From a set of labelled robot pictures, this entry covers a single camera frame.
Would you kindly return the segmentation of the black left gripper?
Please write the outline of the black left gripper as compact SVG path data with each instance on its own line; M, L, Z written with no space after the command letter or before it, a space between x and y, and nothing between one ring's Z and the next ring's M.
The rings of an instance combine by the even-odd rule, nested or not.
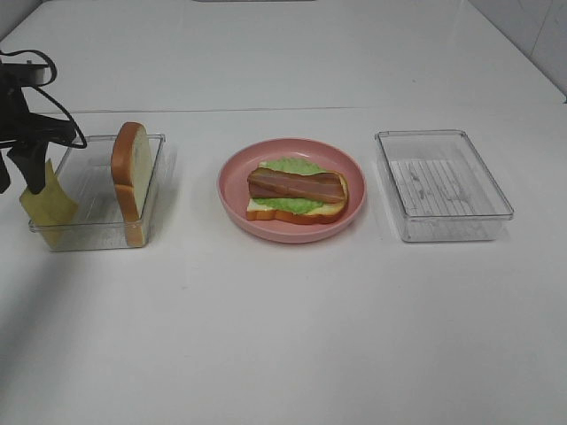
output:
M46 79L52 83L58 76L55 66L48 66ZM31 88L52 102L65 116L55 119L29 110L23 88ZM45 156L48 143L76 148L76 121L70 112L42 86L24 87L15 76L1 70L1 143L23 141L26 138L40 142L15 144L8 157L20 170L33 195L45 187ZM9 172L0 153L0 193L11 184Z

